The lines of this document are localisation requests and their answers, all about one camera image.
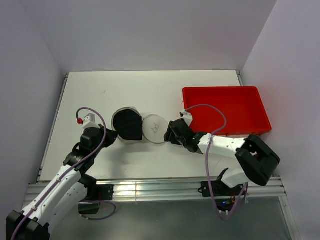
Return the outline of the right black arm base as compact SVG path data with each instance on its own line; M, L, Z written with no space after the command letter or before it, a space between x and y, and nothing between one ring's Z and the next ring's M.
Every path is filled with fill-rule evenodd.
M244 185L239 184L236 187L229 188L220 180L215 180L211 181L211 188L215 197L233 197L240 194L240 192L244 189ZM200 188L197 191L202 194L204 198L211 196L208 181L202 181L200 183Z

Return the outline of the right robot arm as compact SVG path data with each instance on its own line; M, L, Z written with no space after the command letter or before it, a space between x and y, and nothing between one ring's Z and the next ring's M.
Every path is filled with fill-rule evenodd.
M222 195L248 182L266 186L281 162L280 157L258 135L229 138L194 132L182 118L169 123L164 141L181 145L189 152L205 155L206 158L216 154L236 159L239 166L225 168L217 178L216 189Z

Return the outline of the black garment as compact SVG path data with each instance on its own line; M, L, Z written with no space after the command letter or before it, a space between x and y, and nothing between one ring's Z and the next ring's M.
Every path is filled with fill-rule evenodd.
M124 141L141 141L143 139L142 116L132 108L117 111L112 118L113 129Z

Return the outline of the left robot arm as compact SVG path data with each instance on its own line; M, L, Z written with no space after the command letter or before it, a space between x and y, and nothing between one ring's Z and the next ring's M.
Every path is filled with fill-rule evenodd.
M63 165L44 190L21 211L13 210L6 218L6 239L48 240L55 225L78 204L92 204L92 210L80 214L86 218L95 214L102 203L110 204L113 186L100 194L97 180L87 175L95 158L117 139L116 131L99 125L83 131L80 141L66 156Z

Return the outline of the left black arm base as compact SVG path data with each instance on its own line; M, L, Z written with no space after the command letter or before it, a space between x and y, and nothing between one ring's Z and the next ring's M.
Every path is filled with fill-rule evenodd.
M87 196L78 204L81 215L95 215L102 209L103 204L113 199L113 184L98 184L88 189Z

